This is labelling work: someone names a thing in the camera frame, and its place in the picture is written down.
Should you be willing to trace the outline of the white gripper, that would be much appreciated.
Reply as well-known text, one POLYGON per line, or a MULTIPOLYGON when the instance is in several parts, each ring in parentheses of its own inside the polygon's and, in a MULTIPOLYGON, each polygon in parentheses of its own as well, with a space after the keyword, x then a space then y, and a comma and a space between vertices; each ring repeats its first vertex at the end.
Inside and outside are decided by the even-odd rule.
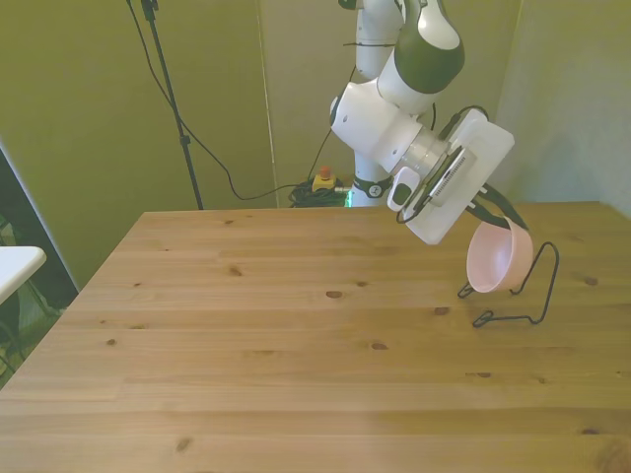
POLYGON ((509 199, 486 183, 515 145, 514 136, 490 122, 481 111, 470 109, 448 144, 448 153, 456 156, 456 162, 448 166, 445 176, 428 187, 422 210, 407 228, 423 242, 438 244, 468 207, 468 213, 480 222, 508 230, 510 225, 504 217, 473 200, 483 187, 482 197, 528 232, 526 221, 509 199))

